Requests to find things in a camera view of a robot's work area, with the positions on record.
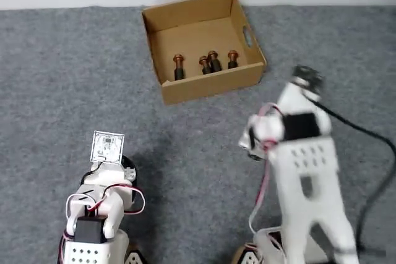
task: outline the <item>copper bolt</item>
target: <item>copper bolt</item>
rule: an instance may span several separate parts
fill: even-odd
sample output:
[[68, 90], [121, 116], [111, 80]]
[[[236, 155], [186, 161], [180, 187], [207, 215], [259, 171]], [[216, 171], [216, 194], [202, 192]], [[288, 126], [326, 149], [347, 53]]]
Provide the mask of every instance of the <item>copper bolt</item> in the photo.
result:
[[230, 52], [228, 52], [228, 57], [232, 62], [236, 62], [236, 58], [238, 58], [238, 56], [239, 56], [238, 52], [233, 49]]
[[217, 53], [216, 53], [216, 51], [209, 51], [209, 53], [208, 53], [208, 58], [209, 58], [210, 60], [216, 59], [216, 58], [217, 58]]
[[199, 58], [199, 64], [202, 65], [203, 67], [209, 67], [207, 56], [200, 57]]
[[184, 57], [180, 54], [176, 54], [173, 57], [173, 62], [176, 63], [176, 68], [183, 68], [183, 60], [184, 60]]
[[199, 64], [202, 65], [202, 73], [210, 74], [212, 70], [210, 69], [207, 56], [202, 56], [199, 58]]

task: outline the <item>black cable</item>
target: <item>black cable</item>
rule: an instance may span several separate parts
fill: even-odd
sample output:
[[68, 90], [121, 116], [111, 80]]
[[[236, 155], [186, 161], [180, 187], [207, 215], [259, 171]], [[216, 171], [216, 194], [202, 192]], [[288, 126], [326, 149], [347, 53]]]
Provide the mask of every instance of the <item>black cable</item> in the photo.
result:
[[97, 172], [100, 168], [100, 166], [103, 164], [103, 162], [99, 163], [98, 167], [96, 167], [96, 169], [86, 172], [82, 177], [81, 177], [81, 181], [80, 181], [80, 185], [82, 185], [85, 182], [85, 179], [87, 178], [87, 176], [90, 176], [91, 174]]
[[379, 250], [371, 247], [367, 247], [366, 245], [363, 244], [362, 242], [362, 234], [363, 234], [363, 228], [364, 225], [366, 224], [367, 220], [367, 215], [371, 208], [374, 206], [376, 200], [385, 192], [385, 190], [390, 186], [392, 183], [393, 179], [396, 176], [396, 147], [395, 145], [390, 141], [389, 138], [384, 137], [379, 135], [378, 133], [375, 133], [373, 131], [367, 130], [359, 125], [356, 125], [352, 123], [351, 121], [345, 119], [344, 117], [340, 116], [339, 114], [333, 112], [329, 108], [325, 107], [323, 104], [320, 104], [319, 102], [313, 101], [310, 98], [308, 98], [304, 93], [303, 95], [305, 98], [307, 98], [310, 102], [312, 102], [314, 105], [316, 105], [318, 108], [322, 109], [323, 111], [327, 112], [329, 115], [332, 117], [336, 118], [340, 122], [344, 123], [345, 125], [348, 125], [357, 131], [360, 131], [364, 134], [367, 134], [375, 139], [378, 139], [384, 143], [386, 143], [390, 149], [392, 150], [392, 153], [394, 154], [394, 163], [392, 165], [392, 168], [386, 175], [386, 177], [381, 181], [381, 183], [377, 186], [375, 191], [367, 198], [366, 204], [362, 207], [360, 210], [360, 213], [358, 215], [358, 221], [356, 223], [356, 235], [355, 235], [355, 241], [356, 241], [356, 249], [358, 251], [358, 254], [360, 252], [363, 253], [370, 253], [373, 255], [378, 255], [378, 256], [386, 256], [386, 251], [385, 250]]

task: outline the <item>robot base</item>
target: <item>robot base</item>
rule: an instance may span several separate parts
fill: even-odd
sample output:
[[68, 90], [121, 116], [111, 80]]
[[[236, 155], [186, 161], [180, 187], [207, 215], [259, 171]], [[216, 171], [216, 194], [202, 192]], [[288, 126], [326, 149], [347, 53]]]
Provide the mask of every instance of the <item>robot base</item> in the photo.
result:
[[127, 234], [119, 229], [116, 237], [104, 244], [67, 241], [63, 263], [146, 264], [147, 262], [136, 247], [129, 245]]
[[[285, 259], [283, 258], [282, 252], [268, 239], [268, 236], [272, 236], [282, 245], [282, 237], [280, 231], [280, 226], [261, 229], [254, 236], [254, 244], [258, 248], [258, 252], [248, 247], [242, 246], [235, 253], [231, 264], [259, 264], [260, 258], [264, 259], [265, 264], [286, 263]], [[328, 261], [325, 252], [311, 236], [308, 236], [304, 259], [307, 264], [325, 263]]]

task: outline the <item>wire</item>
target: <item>wire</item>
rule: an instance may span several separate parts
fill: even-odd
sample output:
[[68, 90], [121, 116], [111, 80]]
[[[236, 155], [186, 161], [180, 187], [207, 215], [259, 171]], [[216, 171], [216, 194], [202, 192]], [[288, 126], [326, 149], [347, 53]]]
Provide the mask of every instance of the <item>wire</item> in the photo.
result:
[[253, 220], [256, 217], [256, 214], [259, 211], [259, 209], [262, 205], [262, 202], [264, 201], [265, 191], [267, 190], [269, 179], [270, 179], [270, 166], [268, 165], [267, 159], [265, 159], [264, 160], [264, 175], [263, 175], [262, 182], [260, 185], [260, 190], [259, 190], [259, 193], [257, 194], [256, 203], [254, 205], [252, 213], [249, 216], [249, 228], [253, 234], [257, 234], [257, 231], [254, 230], [254, 228], [252, 226]]
[[58, 250], [58, 263], [63, 264], [64, 263], [64, 244], [66, 241], [71, 241], [73, 240], [73, 236], [68, 235], [68, 233], [63, 231], [61, 240], [59, 241], [59, 250]]
[[103, 201], [105, 201], [106, 199], [106, 192], [112, 188], [127, 188], [127, 189], [131, 189], [132, 191], [135, 191], [137, 193], [140, 194], [140, 196], [142, 197], [143, 200], [143, 205], [141, 207], [141, 209], [137, 210], [137, 211], [131, 211], [131, 210], [125, 210], [124, 214], [125, 215], [138, 215], [139, 213], [142, 213], [144, 211], [144, 208], [146, 206], [146, 199], [144, 197], [143, 192], [138, 189], [137, 187], [134, 187], [132, 185], [129, 184], [113, 184], [113, 185], [109, 185], [107, 188], [105, 188], [105, 190], [103, 191], [103, 195], [101, 200], [99, 200], [98, 202], [96, 202], [96, 204], [94, 204], [93, 207], [88, 208], [88, 211], [93, 211], [93, 210], [97, 210], [99, 208], [99, 206], [103, 203]]
[[85, 198], [89, 198], [90, 200], [93, 201], [93, 205], [97, 204], [97, 201], [91, 195], [88, 195], [88, 194], [85, 194], [85, 193], [73, 193], [72, 195], [68, 196], [68, 198], [66, 200], [66, 207], [65, 207], [66, 219], [70, 218], [70, 214], [69, 214], [70, 202], [71, 202], [71, 198], [73, 198], [75, 196], [83, 196]]
[[[279, 107], [275, 104], [275, 103], [266, 103], [265, 105], [263, 105], [260, 109], [260, 111], [258, 112], [258, 116], [265, 116], [266, 114], [268, 114], [270, 112], [271, 109], [275, 109], [276, 111], [278, 111], [278, 113], [283, 116], [283, 113], [280, 111]], [[262, 202], [264, 201], [264, 196], [265, 196], [265, 192], [267, 190], [268, 184], [269, 184], [269, 179], [270, 179], [270, 165], [268, 162], [268, 157], [267, 157], [267, 153], [268, 150], [271, 149], [272, 147], [276, 146], [278, 144], [278, 142], [274, 139], [265, 139], [261, 142], [262, 148], [264, 149], [265, 152], [265, 158], [264, 158], [264, 175], [262, 177], [262, 181], [261, 181], [261, 185], [260, 185], [260, 189], [257, 193], [257, 197], [256, 197], [256, 202], [254, 205], [254, 208], [249, 216], [249, 228], [252, 231], [253, 234], [257, 234], [257, 231], [254, 230], [252, 224], [253, 224], [253, 220], [257, 215], [257, 212], [259, 211]]]
[[360, 254], [360, 252], [364, 252], [364, 253], [371, 253], [374, 255], [385, 256], [386, 251], [367, 247], [362, 241], [362, 235], [363, 235], [363, 228], [364, 228], [364, 225], [366, 224], [367, 215], [368, 215], [369, 211], [372, 209], [372, 207], [374, 206], [375, 202], [379, 199], [379, 197], [385, 192], [385, 190], [387, 190], [387, 188], [390, 186], [390, 184], [392, 183], [393, 179], [396, 176], [396, 147], [395, 147], [395, 145], [392, 143], [392, 141], [390, 141], [389, 138], [384, 137], [378, 133], [367, 130], [359, 125], [352, 123], [348, 119], [345, 119], [341, 115], [339, 115], [339, 114], [333, 112], [332, 110], [330, 110], [329, 108], [325, 107], [323, 104], [320, 104], [319, 102], [311, 100], [304, 93], [303, 93], [303, 96], [305, 98], [307, 98], [310, 102], [312, 102], [315, 106], [317, 106], [318, 108], [327, 112], [329, 115], [336, 118], [340, 122], [354, 128], [357, 131], [360, 131], [368, 136], [371, 136], [375, 139], [378, 139], [378, 140], [386, 143], [392, 150], [392, 153], [394, 154], [394, 163], [392, 165], [392, 168], [387, 173], [386, 177], [383, 178], [383, 180], [379, 183], [379, 185], [377, 186], [375, 191], [369, 195], [369, 197], [366, 200], [366, 203], [360, 210], [360, 213], [358, 215], [358, 220], [356, 223], [356, 235], [355, 235], [356, 249], [358, 251], [358, 254]]
[[98, 164], [98, 167], [96, 167], [94, 170], [91, 170], [91, 171], [86, 172], [86, 173], [81, 177], [80, 185], [82, 185], [82, 184], [85, 182], [85, 179], [87, 178], [87, 176], [90, 176], [91, 174], [97, 172], [102, 164], [103, 164], [103, 162], [99, 163], [99, 164]]
[[276, 246], [278, 248], [278, 250], [280, 250], [280, 252], [282, 253], [282, 257], [283, 257], [283, 263], [286, 264], [287, 263], [286, 253], [285, 253], [285, 250], [283, 249], [282, 245], [271, 235], [268, 234], [267, 237], [274, 244], [274, 246]]

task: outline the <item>perforated plastic panel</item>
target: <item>perforated plastic panel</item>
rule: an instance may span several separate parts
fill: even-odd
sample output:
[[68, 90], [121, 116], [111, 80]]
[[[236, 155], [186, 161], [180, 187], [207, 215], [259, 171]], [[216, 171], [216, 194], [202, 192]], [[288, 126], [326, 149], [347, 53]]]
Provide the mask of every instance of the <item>perforated plastic panel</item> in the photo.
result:
[[246, 252], [242, 261], [240, 262], [241, 264], [259, 264], [259, 259], [257, 259], [256, 255], [254, 252]]
[[86, 244], [82, 242], [66, 243], [65, 264], [108, 264], [110, 244]]
[[338, 170], [337, 155], [331, 137], [294, 140], [277, 148], [279, 166], [297, 171], [301, 176], [332, 169]]
[[125, 260], [125, 264], [144, 264], [138, 253], [132, 252]]

